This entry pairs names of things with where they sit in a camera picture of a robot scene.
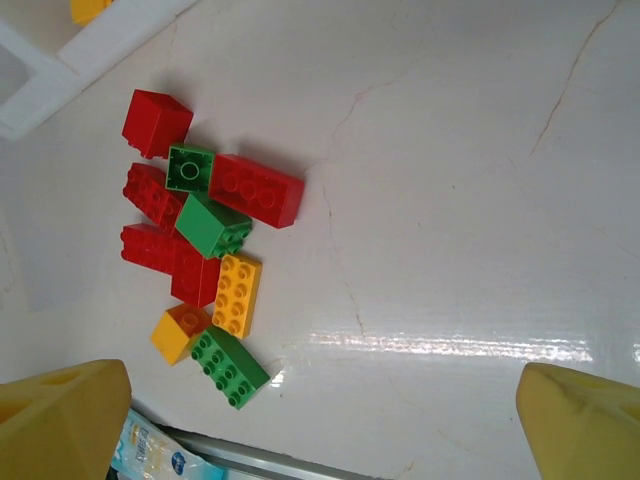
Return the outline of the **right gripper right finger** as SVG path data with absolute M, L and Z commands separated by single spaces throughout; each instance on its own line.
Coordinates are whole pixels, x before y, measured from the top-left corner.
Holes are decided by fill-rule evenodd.
M 516 408 L 543 479 L 637 479 L 639 389 L 544 363 L 525 365 Z

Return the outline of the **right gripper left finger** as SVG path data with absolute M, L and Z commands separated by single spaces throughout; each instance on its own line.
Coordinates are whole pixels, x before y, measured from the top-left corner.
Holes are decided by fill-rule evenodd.
M 132 402 L 122 361 L 1 385 L 3 479 L 103 479 Z

